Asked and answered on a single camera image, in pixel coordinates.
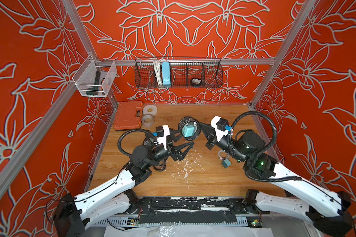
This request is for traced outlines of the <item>teal charger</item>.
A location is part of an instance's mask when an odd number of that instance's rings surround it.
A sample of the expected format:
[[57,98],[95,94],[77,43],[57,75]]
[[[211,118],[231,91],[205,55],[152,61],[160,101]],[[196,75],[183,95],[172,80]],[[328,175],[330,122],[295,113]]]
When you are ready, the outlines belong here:
[[224,168],[228,168],[232,165],[231,161],[229,159],[226,159],[226,160],[222,160],[221,161],[221,164]]
[[192,124],[189,124],[189,125],[185,125],[183,128],[182,128],[182,135],[183,137],[191,137],[195,134],[196,132],[196,126],[192,125]]

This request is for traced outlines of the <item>clear black-rimmed pouch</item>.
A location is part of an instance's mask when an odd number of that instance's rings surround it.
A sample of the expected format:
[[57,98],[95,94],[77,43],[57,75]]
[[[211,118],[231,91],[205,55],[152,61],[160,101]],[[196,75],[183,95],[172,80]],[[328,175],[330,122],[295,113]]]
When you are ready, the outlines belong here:
[[201,133],[199,121],[191,116],[185,116],[180,120],[178,130],[187,141],[195,140]]
[[163,172],[167,167],[166,161],[162,160],[158,165],[153,166],[153,168],[158,172]]

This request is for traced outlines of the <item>teal charger front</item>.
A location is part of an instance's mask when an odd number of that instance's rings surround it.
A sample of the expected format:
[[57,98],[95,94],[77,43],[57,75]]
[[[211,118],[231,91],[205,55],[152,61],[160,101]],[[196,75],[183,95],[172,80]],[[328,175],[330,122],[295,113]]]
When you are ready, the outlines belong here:
[[192,125],[192,124],[189,124],[189,125],[185,125],[183,128],[182,128],[182,135],[183,137],[191,137],[195,134],[196,132],[196,126]]

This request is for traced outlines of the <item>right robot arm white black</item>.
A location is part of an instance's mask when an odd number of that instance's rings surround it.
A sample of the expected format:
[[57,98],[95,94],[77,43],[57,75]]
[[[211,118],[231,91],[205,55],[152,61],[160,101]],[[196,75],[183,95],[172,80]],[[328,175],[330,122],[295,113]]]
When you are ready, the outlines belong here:
[[243,130],[240,138],[233,139],[233,128],[226,119],[214,117],[210,124],[198,122],[195,134],[205,135],[208,149],[217,146],[243,163],[249,179],[274,184],[292,194],[284,198],[249,189],[243,200],[246,207],[302,219],[332,237],[343,237],[356,229],[348,211],[351,205],[348,193],[327,190],[292,172],[265,153],[268,144],[251,129]]

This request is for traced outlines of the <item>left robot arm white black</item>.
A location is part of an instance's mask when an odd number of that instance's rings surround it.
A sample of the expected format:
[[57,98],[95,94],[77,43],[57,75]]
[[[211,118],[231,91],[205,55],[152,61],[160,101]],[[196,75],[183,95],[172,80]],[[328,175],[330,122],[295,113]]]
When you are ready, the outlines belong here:
[[79,237],[92,224],[115,213],[123,213],[138,203],[132,190],[151,174],[151,167],[161,166],[168,158],[181,161],[194,142],[175,146],[169,143],[155,148],[139,145],[128,155],[129,161],[117,176],[76,196],[70,193],[57,200],[52,216],[59,237]]

